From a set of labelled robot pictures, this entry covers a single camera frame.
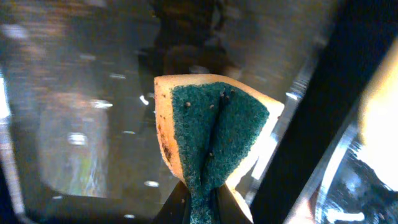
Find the yellow plate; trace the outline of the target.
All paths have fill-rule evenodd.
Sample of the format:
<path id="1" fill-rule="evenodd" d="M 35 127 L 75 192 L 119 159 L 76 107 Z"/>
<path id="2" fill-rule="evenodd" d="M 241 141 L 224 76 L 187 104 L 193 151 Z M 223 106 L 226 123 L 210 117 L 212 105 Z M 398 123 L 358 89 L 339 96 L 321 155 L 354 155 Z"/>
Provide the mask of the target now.
<path id="1" fill-rule="evenodd" d="M 387 51 L 359 104 L 364 152 L 358 158 L 390 189 L 397 190 L 397 40 Z"/>

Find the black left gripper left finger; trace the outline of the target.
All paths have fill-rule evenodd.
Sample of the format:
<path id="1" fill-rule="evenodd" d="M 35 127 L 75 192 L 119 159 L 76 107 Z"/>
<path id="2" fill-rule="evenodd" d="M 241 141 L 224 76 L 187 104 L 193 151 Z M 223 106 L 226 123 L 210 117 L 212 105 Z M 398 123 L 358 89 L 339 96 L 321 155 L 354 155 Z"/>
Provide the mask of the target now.
<path id="1" fill-rule="evenodd" d="M 152 224 L 189 224 L 191 202 L 187 186 L 179 181 Z"/>

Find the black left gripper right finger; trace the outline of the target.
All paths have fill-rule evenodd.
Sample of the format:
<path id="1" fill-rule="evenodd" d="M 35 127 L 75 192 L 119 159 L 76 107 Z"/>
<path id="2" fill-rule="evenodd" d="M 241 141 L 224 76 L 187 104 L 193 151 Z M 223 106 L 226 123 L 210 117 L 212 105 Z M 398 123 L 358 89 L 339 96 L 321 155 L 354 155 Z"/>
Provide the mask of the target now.
<path id="1" fill-rule="evenodd" d="M 216 210 L 220 224 L 252 223 L 240 209 L 226 184 L 216 189 Z"/>

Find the yellow green sponge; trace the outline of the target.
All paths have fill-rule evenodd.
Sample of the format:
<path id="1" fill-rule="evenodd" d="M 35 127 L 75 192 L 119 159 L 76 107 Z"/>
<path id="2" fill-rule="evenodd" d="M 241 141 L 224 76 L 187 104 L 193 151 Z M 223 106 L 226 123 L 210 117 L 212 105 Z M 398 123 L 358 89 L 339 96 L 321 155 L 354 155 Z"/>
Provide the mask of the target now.
<path id="1" fill-rule="evenodd" d="M 161 155 L 191 195 L 190 223 L 219 223 L 216 189 L 236 190 L 266 146 L 284 105 L 232 78 L 213 74 L 154 79 L 155 124 Z"/>

